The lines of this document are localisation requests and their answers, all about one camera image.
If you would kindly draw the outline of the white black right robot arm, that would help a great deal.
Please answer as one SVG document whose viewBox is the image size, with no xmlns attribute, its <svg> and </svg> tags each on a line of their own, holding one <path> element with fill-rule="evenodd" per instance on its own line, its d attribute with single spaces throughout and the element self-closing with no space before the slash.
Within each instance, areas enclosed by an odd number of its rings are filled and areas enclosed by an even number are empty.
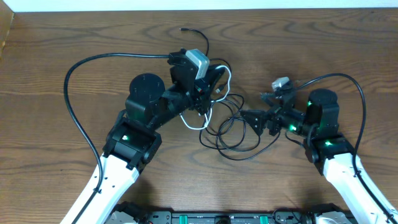
<svg viewBox="0 0 398 224">
<path fill-rule="evenodd" d="M 261 136 L 282 129 L 303 137 L 303 147 L 312 163 L 341 195 L 358 223 L 397 223 L 397 210 L 365 171 L 355 147 L 339 132 L 340 107 L 335 92 L 313 90 L 305 111 L 295 107 L 296 92 L 277 89 L 279 100 L 269 110 L 243 110 L 241 116 Z"/>
</svg>

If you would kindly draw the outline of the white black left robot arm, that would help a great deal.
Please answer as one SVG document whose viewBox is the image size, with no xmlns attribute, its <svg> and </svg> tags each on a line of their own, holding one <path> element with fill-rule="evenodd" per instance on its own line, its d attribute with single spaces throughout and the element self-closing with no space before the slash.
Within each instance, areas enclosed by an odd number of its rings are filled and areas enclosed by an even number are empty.
<svg viewBox="0 0 398 224">
<path fill-rule="evenodd" d="M 166 88 L 153 73 L 135 77 L 126 107 L 106 137 L 103 153 L 95 153 L 93 174 L 62 223 L 105 223 L 162 144 L 157 129 L 176 116 L 182 118 L 185 110 L 197 110 L 204 117 L 200 129 L 208 127 L 215 103 L 211 94 L 224 73 L 231 74 L 227 66 L 211 66 L 205 77 L 193 81 L 192 95 L 178 83 Z"/>
</svg>

